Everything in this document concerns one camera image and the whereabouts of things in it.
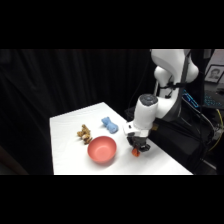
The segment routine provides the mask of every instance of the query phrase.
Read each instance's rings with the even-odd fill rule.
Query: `table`
[[[101,119],[110,117],[119,126],[115,134],[104,127]],[[55,175],[192,175],[153,142],[150,151],[136,158],[132,155],[123,132],[126,120],[105,103],[96,104],[61,116],[50,118],[53,168]],[[85,124],[93,138],[109,136],[117,144],[115,157],[106,164],[93,162],[88,145],[77,136]]]

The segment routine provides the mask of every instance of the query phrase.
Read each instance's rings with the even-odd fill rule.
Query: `orange bowl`
[[[97,163],[106,163],[111,160],[117,150],[116,142],[106,136],[93,139],[88,146],[89,157]]]

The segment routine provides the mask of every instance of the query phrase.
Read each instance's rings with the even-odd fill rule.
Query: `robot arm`
[[[183,49],[153,49],[151,55],[158,65],[154,75],[161,88],[160,95],[140,96],[134,120],[124,126],[130,145],[141,152],[150,149],[146,139],[155,118],[170,122],[179,116],[184,86],[198,75],[198,68]]]

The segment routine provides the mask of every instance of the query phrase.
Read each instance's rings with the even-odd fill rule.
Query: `cable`
[[[181,117],[181,120],[183,121],[183,122],[185,122],[188,126],[190,126],[190,127],[192,127],[192,125],[191,124],[189,124],[186,120],[184,120],[182,117]],[[197,132],[199,133],[199,135],[200,135],[200,131],[198,130],[198,128],[197,127],[195,127],[195,126],[193,126],[196,130],[197,130]]]
[[[188,106],[190,106],[195,112],[197,112],[198,114],[200,114],[200,112],[198,110],[196,110],[189,102],[187,102],[183,97],[182,97],[183,101],[185,103],[187,103]],[[212,131],[213,131],[213,136],[215,134],[215,128],[212,124],[212,122],[204,115],[204,114],[201,114],[201,116],[210,124],[211,128],[212,128]]]
[[[141,86],[141,84],[142,84],[142,81],[143,81],[143,79],[144,79],[144,77],[145,77],[145,74],[146,74],[146,71],[147,71],[147,68],[148,68],[149,63],[150,63],[150,61],[148,61],[148,64],[147,64],[147,65],[146,65],[146,67],[145,67],[145,70],[144,70],[144,73],[143,73],[142,79],[141,79],[141,81],[139,82],[138,87],[137,87],[137,89],[135,90],[134,94],[132,95],[131,100],[130,100],[130,102],[129,102],[129,104],[128,104],[128,114],[127,114],[127,120],[128,120],[128,115],[129,115],[129,110],[130,110],[131,101],[133,100],[133,98],[134,98],[135,94],[137,93],[137,91],[138,91],[139,87],[140,87],[140,86]]]
[[[219,142],[220,142],[220,140],[222,138],[222,135],[223,135],[223,120],[222,120],[222,115],[221,115],[221,113],[220,113],[220,111],[218,109],[216,111],[218,112],[219,117],[220,117],[220,120],[221,120],[222,134],[221,134],[220,138],[217,140],[216,144],[211,149],[208,150],[209,152],[211,152],[219,144]]]

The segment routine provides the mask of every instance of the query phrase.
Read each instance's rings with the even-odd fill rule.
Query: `dark background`
[[[121,116],[153,93],[149,49],[1,49],[0,145],[29,174],[53,174],[49,118],[105,102]]]

